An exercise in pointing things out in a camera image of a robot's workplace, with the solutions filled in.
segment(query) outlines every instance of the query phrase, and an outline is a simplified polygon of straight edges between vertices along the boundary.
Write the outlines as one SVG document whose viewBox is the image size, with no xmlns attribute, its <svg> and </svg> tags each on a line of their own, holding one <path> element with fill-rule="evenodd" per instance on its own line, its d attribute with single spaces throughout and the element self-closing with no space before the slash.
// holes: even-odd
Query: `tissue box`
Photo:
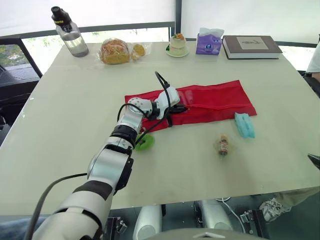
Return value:
<svg viewBox="0 0 320 240">
<path fill-rule="evenodd" d="M 222 39 L 212 34 L 197 36 L 195 54 L 219 55 Z"/>
</svg>

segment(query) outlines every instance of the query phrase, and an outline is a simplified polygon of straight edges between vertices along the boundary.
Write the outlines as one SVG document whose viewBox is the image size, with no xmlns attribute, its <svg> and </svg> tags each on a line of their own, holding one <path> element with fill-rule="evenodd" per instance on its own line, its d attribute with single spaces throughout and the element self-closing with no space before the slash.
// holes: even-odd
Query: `red pouch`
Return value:
<svg viewBox="0 0 320 240">
<path fill-rule="evenodd" d="M 156 90 L 136 95 L 126 95 L 127 103 L 133 97 L 154 101 L 163 90 Z M 240 81 L 230 81 L 218 85 L 200 86 L 191 85 L 177 88 L 180 104 L 188 108 L 187 111 L 171 114 L 173 125 L 208 123 L 226 119 L 234 119 L 235 113 L 257 115 Z M 150 128 L 159 120 L 149 121 L 144 119 L 143 128 Z M 165 129 L 169 126 L 164 120 L 150 132 Z"/>
</svg>

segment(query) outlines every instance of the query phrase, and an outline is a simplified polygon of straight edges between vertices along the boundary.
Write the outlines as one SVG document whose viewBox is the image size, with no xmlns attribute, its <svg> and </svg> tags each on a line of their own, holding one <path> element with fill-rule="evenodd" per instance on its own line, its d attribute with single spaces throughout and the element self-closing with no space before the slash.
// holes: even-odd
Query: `white table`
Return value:
<svg viewBox="0 0 320 240">
<path fill-rule="evenodd" d="M 320 171 L 307 158 L 319 154 L 320 101 L 281 56 L 228 60 L 190 53 L 173 58 L 154 43 L 141 61 L 103 65 L 63 47 L 42 77 L 0 148 L 0 215 L 28 215 L 57 178 L 84 173 L 112 132 L 124 95 L 160 90 L 154 71 L 176 88 L 240 80 L 258 115 L 256 138 L 240 137 L 234 120 L 174 126 L 154 132 L 155 145 L 134 152 L 128 185 L 112 208 L 166 204 L 315 187 Z M 214 143 L 227 134 L 228 156 Z M 55 186 L 43 206 L 51 213 L 85 177 Z"/>
</svg>

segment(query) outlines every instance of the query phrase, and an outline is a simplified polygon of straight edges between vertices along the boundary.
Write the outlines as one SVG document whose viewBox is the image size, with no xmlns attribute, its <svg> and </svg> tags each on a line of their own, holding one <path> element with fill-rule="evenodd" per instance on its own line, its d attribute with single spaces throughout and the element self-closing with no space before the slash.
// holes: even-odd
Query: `cake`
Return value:
<svg viewBox="0 0 320 240">
<path fill-rule="evenodd" d="M 174 56 L 182 56 L 187 53 L 186 39 L 181 33 L 170 38 L 169 53 Z"/>
<path fill-rule="evenodd" d="M 131 58 L 137 60 L 146 54 L 145 48 L 141 44 L 135 44 L 131 53 Z"/>
</svg>

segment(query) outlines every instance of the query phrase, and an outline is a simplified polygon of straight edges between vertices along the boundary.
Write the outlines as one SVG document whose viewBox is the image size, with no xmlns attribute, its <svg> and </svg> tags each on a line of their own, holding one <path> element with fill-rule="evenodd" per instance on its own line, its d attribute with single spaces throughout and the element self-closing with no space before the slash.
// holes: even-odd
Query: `brown book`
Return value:
<svg viewBox="0 0 320 240">
<path fill-rule="evenodd" d="M 226 35 L 222 44 L 228 59 L 278 59 L 282 53 L 271 36 Z"/>
</svg>

